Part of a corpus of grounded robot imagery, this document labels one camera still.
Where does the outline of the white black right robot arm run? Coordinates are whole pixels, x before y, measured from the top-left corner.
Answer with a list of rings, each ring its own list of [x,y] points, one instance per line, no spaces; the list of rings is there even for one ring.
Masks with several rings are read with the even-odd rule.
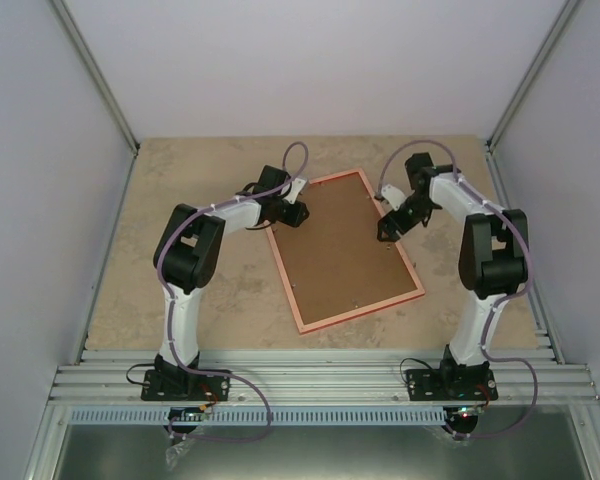
[[[436,369],[440,390],[461,399],[490,381],[489,349],[504,307],[530,278],[526,214],[480,194],[453,163],[436,166],[428,153],[405,161],[411,193],[380,181],[375,198],[390,210],[378,221],[377,239],[395,243],[436,210],[463,226],[458,274],[468,292],[459,327]]]

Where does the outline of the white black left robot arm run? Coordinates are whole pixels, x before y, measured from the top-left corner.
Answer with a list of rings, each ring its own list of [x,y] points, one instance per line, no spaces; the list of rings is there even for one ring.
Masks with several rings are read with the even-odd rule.
[[[174,208],[153,258],[164,293],[164,337],[153,368],[145,373],[143,400],[227,398],[220,379],[195,371],[202,294],[216,271],[226,236],[263,224],[296,228],[309,218],[306,204],[298,199],[307,184],[298,174],[266,165],[257,182],[225,202]]]

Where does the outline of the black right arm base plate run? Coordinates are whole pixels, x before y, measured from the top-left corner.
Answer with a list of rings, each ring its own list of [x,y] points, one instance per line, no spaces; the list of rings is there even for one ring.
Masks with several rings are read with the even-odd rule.
[[[411,401],[487,402],[499,398],[491,370],[443,374],[440,370],[410,369],[406,386]]]

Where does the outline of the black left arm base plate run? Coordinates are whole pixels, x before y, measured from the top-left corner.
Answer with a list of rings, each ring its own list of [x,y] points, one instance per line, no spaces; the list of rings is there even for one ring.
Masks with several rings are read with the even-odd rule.
[[[192,375],[187,372],[145,373],[140,398],[143,401],[201,401],[214,403],[228,399],[229,380],[224,377]]]

